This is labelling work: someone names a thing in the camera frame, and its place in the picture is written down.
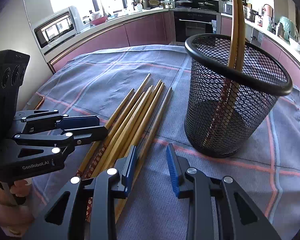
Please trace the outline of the person's left hand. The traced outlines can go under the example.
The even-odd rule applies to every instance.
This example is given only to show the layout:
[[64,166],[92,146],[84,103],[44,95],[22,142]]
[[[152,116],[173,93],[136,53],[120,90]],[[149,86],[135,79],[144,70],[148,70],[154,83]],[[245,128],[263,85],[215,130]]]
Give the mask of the person's left hand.
[[8,236],[21,237],[34,217],[26,205],[13,205],[7,193],[0,187],[0,228]]

